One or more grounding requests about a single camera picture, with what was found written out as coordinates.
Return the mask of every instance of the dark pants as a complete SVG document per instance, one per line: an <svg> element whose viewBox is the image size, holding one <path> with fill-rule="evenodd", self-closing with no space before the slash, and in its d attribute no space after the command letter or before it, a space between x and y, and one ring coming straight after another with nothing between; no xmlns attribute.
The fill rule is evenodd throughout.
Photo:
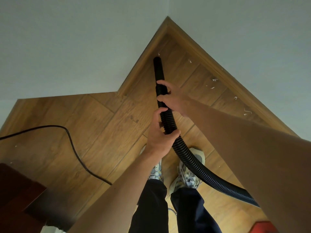
<svg viewBox="0 0 311 233"><path fill-rule="evenodd" d="M161 181L147 181L133 215L129 233L169 232L165 196L166 187ZM179 233L221 233L215 220L204 208L204 200L196 189L179 188L171 195L171 201L177 212Z"/></svg>

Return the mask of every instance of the person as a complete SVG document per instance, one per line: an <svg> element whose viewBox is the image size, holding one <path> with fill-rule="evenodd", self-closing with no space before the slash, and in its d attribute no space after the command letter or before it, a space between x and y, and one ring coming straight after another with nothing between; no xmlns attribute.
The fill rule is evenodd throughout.
<svg viewBox="0 0 311 233"><path fill-rule="evenodd" d="M157 83L170 89L168 95L158 96L158 101L194 122L280 232L309 232L310 142L212 109L167 81ZM69 233L168 232L167 190L162 182L161 160L180 131L161 132L159 115L166 110L159 108L154 112L141 155ZM191 151L205 162L203 152ZM299 198L293 188L297 180L306 184L299 190ZM179 233L221 232L203 206L204 200L196 190L199 184L200 180L180 163L179 176L169 188Z"/></svg>

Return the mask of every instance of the sneaker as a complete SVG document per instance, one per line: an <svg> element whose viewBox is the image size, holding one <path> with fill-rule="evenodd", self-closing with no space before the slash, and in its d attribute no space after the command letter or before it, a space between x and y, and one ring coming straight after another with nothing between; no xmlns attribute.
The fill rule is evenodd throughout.
<svg viewBox="0 0 311 233"><path fill-rule="evenodd" d="M141 155L141 153L144 151L146 146L144 146L142 148L142 150L140 151L139 155ZM148 179L157 179L163 182L163 178L162 178L162 173L161 173L161 163L162 163L162 159L160 160L160 162L153 167L153 169L151 170L151 173L148 177Z"/></svg>
<svg viewBox="0 0 311 233"><path fill-rule="evenodd" d="M203 151L197 150L195 148L190 148L190 151L203 165L205 164L205 156ZM181 187L194 189L198 188L201 180L195 176L181 161L177 170L179 175L171 184L169 188L169 194L172 194Z"/></svg>

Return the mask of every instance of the dark wooden furniture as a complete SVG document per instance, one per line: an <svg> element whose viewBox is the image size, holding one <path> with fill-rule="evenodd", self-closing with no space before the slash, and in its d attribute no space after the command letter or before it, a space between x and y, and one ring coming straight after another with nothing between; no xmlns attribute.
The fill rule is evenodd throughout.
<svg viewBox="0 0 311 233"><path fill-rule="evenodd" d="M2 233L40 233L45 225L25 213L25 209L45 191L45 187L0 164L0 230Z"/></svg>

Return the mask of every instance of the black corrugated hose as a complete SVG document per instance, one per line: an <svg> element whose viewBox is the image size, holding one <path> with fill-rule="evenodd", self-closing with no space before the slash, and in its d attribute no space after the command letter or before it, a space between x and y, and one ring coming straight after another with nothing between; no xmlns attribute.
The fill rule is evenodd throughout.
<svg viewBox="0 0 311 233"><path fill-rule="evenodd" d="M155 70L155 80L164 80L163 67L160 57L153 59L153 65ZM167 87L164 85L156 84L156 95L166 95L168 93ZM158 101L158 107L167 107L165 103ZM167 111L160 114L161 121L163 123L165 132L167 134L172 133L177 129L172 110L169 108ZM179 136L174 144L173 149L180 158L180 160L186 165L186 167L193 172L203 182L211 186L212 188L220 191L228 196L242 200L246 203L259 207L252 196L243 188L233 185L226 180L223 180L219 176L211 172L205 167L189 150L184 140Z"/></svg>

